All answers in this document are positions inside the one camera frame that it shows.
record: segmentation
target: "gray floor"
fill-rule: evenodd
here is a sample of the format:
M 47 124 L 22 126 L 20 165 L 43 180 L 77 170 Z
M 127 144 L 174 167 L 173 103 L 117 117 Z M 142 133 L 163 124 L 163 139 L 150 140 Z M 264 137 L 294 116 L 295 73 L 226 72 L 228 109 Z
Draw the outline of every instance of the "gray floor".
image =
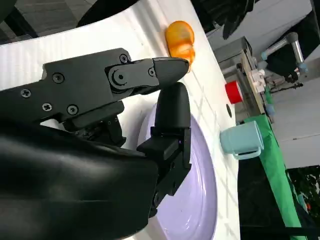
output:
M 17 0 L 16 8 L 39 36 L 70 30 L 96 0 Z M 16 37 L 5 22 L 0 23 L 0 45 L 30 38 Z

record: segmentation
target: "light blue mug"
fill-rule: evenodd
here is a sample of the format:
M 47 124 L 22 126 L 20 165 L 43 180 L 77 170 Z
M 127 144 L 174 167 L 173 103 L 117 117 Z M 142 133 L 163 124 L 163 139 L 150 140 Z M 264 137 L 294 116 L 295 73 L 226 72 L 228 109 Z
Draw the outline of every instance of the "light blue mug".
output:
M 224 130 L 220 133 L 220 143 L 225 153 L 233 154 L 238 160 L 258 157 L 265 148 L 256 121 Z

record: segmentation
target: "purple plate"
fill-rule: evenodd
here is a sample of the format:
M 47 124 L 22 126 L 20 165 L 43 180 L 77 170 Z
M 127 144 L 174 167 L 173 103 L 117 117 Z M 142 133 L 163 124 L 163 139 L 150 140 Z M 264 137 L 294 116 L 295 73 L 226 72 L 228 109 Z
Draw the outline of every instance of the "purple plate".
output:
M 156 107 L 144 119 L 138 143 L 150 138 Z M 174 196 L 165 196 L 156 217 L 168 240 L 212 240 L 217 222 L 217 186 L 205 137 L 191 116 L 192 168 Z

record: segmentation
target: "green cloth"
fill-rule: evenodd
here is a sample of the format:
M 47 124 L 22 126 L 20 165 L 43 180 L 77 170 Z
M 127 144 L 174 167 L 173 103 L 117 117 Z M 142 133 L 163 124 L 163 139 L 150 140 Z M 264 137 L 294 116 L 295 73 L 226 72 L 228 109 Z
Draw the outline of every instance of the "green cloth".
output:
M 256 121 L 258 124 L 263 138 L 264 150 L 261 152 L 260 160 L 269 180 L 283 222 L 286 227 L 301 227 L 286 175 L 284 158 L 271 125 L 269 124 L 269 120 L 266 115 L 254 116 L 244 120 L 245 123 L 252 121 Z M 291 239 L 306 240 L 304 236 L 295 236 Z

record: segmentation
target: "mug handle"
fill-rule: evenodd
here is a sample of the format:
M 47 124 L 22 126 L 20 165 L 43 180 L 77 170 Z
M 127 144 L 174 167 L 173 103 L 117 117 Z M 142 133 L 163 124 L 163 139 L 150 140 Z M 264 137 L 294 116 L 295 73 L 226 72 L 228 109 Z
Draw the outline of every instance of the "mug handle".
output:
M 252 159 L 252 158 L 258 157 L 260 154 L 261 154 L 261 148 L 258 147 L 258 150 L 255 152 L 243 154 L 243 155 L 237 155 L 234 153 L 233 156 L 238 160 L 243 160 L 243 159 Z

